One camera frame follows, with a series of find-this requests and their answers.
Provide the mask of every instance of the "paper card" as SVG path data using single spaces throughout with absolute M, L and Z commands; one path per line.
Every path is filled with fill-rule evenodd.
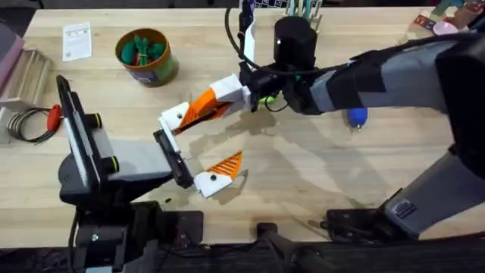
M 91 23 L 64 26 L 62 28 L 62 61 L 73 61 L 91 56 Z

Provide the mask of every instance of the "green item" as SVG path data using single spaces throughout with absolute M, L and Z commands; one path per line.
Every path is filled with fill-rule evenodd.
M 158 60 L 164 54 L 164 51 L 165 45 L 157 42 L 149 47 L 149 57 L 153 61 Z
M 149 63 L 149 40 L 146 38 L 141 39 L 138 35 L 135 35 L 135 45 L 139 53 L 139 66 L 144 66 Z
M 121 51 L 121 61 L 124 64 L 133 65 L 135 63 L 136 47 L 135 42 L 127 42 Z
M 266 100 L 268 100 L 268 104 L 273 104 L 278 100 L 278 98 L 273 96 L 267 96 L 267 97 L 264 97 L 263 99 L 259 99 L 259 104 L 261 105 L 266 104 Z

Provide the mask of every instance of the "cable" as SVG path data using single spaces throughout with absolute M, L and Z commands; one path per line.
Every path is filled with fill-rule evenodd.
M 340 68 L 345 68 L 348 65 L 347 64 L 340 64 L 340 65 L 334 65 L 332 67 L 325 67 L 321 69 L 316 69 L 312 71 L 276 71 L 272 70 L 266 67 L 262 67 L 258 64 L 255 64 L 253 61 L 251 61 L 248 57 L 244 55 L 244 52 L 237 46 L 236 41 L 234 41 L 233 34 L 230 31 L 229 28 L 229 14 L 230 14 L 231 8 L 227 8 L 226 14 L 224 15 L 224 27 L 226 29 L 226 34 L 227 38 L 229 39 L 229 42 L 233 46 L 234 50 L 237 52 L 237 55 L 239 56 L 240 59 L 242 59 L 244 62 L 247 64 L 251 65 L 255 69 L 258 69 L 260 71 L 269 73 L 269 74 L 275 74 L 279 76 L 297 76 L 297 75 L 313 75 L 313 74 L 324 74 L 328 71 L 334 71 Z M 397 45 L 390 47 L 388 49 L 384 50 L 396 50 L 396 51 L 402 51 L 404 49 L 409 49 L 411 47 L 415 46 L 421 46 L 423 44 L 431 43 L 431 42 L 445 42 L 445 41 L 468 41 L 468 40 L 476 40 L 479 38 L 483 38 L 483 34 L 479 33 L 454 33 L 454 34 L 447 34 L 447 35 L 441 35 L 441 36 L 432 36 L 424 39 L 416 39 L 416 40 L 409 40 L 407 43 L 404 43 L 402 45 Z
M 27 121 L 28 118 L 32 117 L 33 115 L 37 113 L 43 113 L 44 115 L 47 115 L 51 109 L 49 108 L 40 108 L 40 107 L 33 107 L 29 108 L 27 110 L 23 110 L 15 114 L 7 123 L 7 130 L 8 133 L 15 138 L 16 140 L 22 140 L 26 141 L 29 143 L 42 143 L 52 136 L 54 136 L 55 132 L 57 132 L 60 123 L 58 123 L 53 130 L 47 130 L 45 133 L 43 133 L 40 136 L 36 136 L 32 139 L 27 139 L 23 135 L 23 127 L 25 125 L 25 122 Z
M 69 273 L 74 273 L 74 234 L 76 233 L 76 225 L 78 220 L 79 211 L 76 209 L 76 212 L 74 213 L 73 223 L 70 226 L 69 239 L 67 239 L 67 270 L 69 270 Z
M 213 246 L 211 248 L 212 249 L 225 249 L 225 248 L 227 248 L 230 251 L 250 252 L 254 249 L 254 247 L 259 242 L 261 242 L 261 241 L 255 240 L 254 242 L 243 245 L 243 246 Z M 206 248 L 204 248 L 203 246 L 200 246 L 198 244 L 192 244 L 191 246 L 199 248 L 201 251 L 204 251 L 204 252 L 207 250 Z M 176 257 L 179 257 L 181 259 L 207 258 L 210 255 L 209 253 L 198 253 L 198 254 L 184 255 L 184 254 L 180 254 L 180 253 L 173 251 L 171 248 L 165 249 L 163 246 L 159 246 L 159 247 L 162 250 L 164 250 L 166 253 L 169 253 L 169 254 L 176 256 Z M 217 253 L 216 256 L 224 256 L 224 255 L 230 253 L 230 251 L 219 252 L 219 253 Z
M 445 243 L 448 241 L 460 241 L 467 239 L 485 239 L 485 231 L 479 231 L 471 234 L 456 235 L 451 237 L 441 237 L 441 238 L 431 238 L 425 240 L 411 240 L 411 241 L 397 241 L 397 242 L 385 242 L 381 243 L 379 241 L 372 241 L 371 243 L 357 243 L 357 242 L 335 242 L 331 241 L 329 243 L 335 245 L 347 245 L 347 246 L 357 246 L 357 247 L 395 247 L 395 246 L 414 246 L 425 243 Z
M 158 266 L 157 272 L 161 272 L 161 268 L 164 266 L 165 261 L 167 260 L 168 257 L 168 252 L 172 250 L 172 247 L 174 247 L 174 243 L 170 245 L 167 251 L 165 251 L 164 257 L 161 259 L 160 265 Z
M 278 256 L 278 251 L 276 251 L 272 242 L 267 237 L 265 237 L 263 240 L 266 242 L 266 244 L 269 246 L 271 252 L 273 253 L 274 261 L 278 264 L 278 268 L 280 269 L 281 273 L 285 273 L 286 272 L 286 270 L 285 270 L 286 265 L 285 265 L 284 262 L 280 261 L 280 257 Z
M 267 109 L 268 111 L 273 112 L 273 113 L 278 113 L 279 111 L 282 111 L 282 110 L 284 110 L 286 107 L 288 107 L 288 102 L 287 102 L 287 103 L 286 103 L 286 105 L 285 105 L 285 106 L 283 106 L 282 108 L 279 108 L 279 109 L 277 109 L 277 110 L 273 110 L 273 109 L 271 109 L 271 108 L 269 107 L 269 105 L 268 105 L 268 99 L 269 99 L 269 97 L 270 97 L 270 96 L 267 96 L 267 97 L 266 97 L 266 99 L 264 99 L 264 106 L 266 106 L 266 109 Z

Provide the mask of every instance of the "wooden table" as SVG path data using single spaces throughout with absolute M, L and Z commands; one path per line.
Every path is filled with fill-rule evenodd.
M 320 67 L 394 45 L 420 9 L 322 12 Z M 231 15 L 234 33 L 238 13 Z M 256 12 L 255 59 L 260 64 L 272 61 L 272 26 L 281 14 L 280 10 Z M 58 102 L 55 76 L 62 74 L 79 93 L 86 111 L 101 113 L 110 137 L 153 142 L 162 110 L 194 100 L 211 82 L 238 71 L 223 15 L 220 9 L 37 11 L 25 35 L 27 48 L 40 49 L 55 64 L 43 103 Z M 62 26 L 84 21 L 91 22 L 93 56 L 62 62 Z M 137 27 L 159 29 L 170 40 L 181 65 L 172 83 L 146 89 L 118 63 L 116 41 Z M 43 126 L 39 121 L 28 128 Z M 253 240 L 260 221 L 277 223 L 281 234 L 293 240 L 326 240 L 318 222 L 327 209 L 380 205 L 437 160 L 452 138 L 446 117 L 429 109 L 371 109 L 368 124 L 358 133 L 349 131 L 339 112 L 306 117 L 287 109 L 206 122 L 177 141 L 183 154 L 203 167 L 242 149 L 246 178 L 241 175 L 210 199 L 174 182 L 141 199 L 158 200 L 166 209 L 202 210 L 204 241 L 227 243 Z M 0 146 L 0 247 L 67 244 L 74 208 L 58 198 L 57 171 L 68 153 L 64 130 L 41 145 L 14 141 Z M 478 206 L 439 223 L 424 236 L 483 230 L 484 214 L 485 207 Z

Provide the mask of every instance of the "pen holder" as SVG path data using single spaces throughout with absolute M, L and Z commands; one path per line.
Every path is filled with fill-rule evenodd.
M 143 66 L 124 64 L 121 60 L 121 52 L 128 42 L 134 41 L 135 35 L 138 35 L 141 39 L 147 38 L 150 44 L 161 43 L 164 45 L 162 56 Z M 121 37 L 116 44 L 115 54 L 118 61 L 128 70 L 131 76 L 147 87 L 162 86 L 168 83 L 175 78 L 179 69 L 178 61 L 172 54 L 167 38 L 161 32 L 149 28 L 133 30 Z

